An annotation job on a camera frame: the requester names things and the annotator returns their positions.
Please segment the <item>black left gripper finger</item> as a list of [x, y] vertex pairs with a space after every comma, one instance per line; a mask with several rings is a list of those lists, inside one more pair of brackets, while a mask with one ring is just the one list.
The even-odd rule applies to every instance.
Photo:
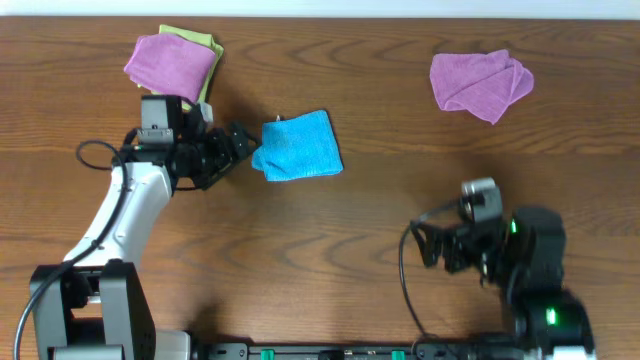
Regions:
[[237, 161], [232, 161], [223, 167], [204, 172], [197, 178], [197, 188], [202, 191], [208, 190], [215, 183], [228, 175], [237, 166], [237, 164]]
[[238, 122], [230, 125], [230, 137], [239, 160], [246, 160], [261, 146], [260, 140]]

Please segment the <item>blue microfiber cloth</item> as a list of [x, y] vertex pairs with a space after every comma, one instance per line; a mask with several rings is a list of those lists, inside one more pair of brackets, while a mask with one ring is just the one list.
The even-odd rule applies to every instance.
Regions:
[[269, 182], [337, 175], [344, 170], [338, 143], [325, 110], [262, 125], [262, 145], [252, 167]]

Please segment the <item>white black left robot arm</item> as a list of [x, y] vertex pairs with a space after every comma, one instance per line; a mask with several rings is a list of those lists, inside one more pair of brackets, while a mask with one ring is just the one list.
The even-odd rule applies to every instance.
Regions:
[[156, 327], [137, 267], [180, 180], [205, 191], [260, 145], [237, 122], [212, 123], [206, 103], [142, 96], [140, 126], [108, 148], [111, 182], [88, 230], [60, 264], [40, 265], [30, 279], [15, 358], [28, 319], [41, 359], [196, 358], [189, 333]]

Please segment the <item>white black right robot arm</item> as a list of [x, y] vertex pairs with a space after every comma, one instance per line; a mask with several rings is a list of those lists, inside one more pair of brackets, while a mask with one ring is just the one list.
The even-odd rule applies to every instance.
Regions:
[[564, 286], [566, 233], [561, 216], [522, 207], [504, 218], [499, 205], [462, 198], [457, 225], [429, 223], [427, 214], [404, 232], [417, 243], [422, 262], [456, 274], [475, 268], [483, 284], [499, 288], [508, 338], [495, 346], [443, 347], [456, 359], [593, 359], [596, 346], [585, 307]]

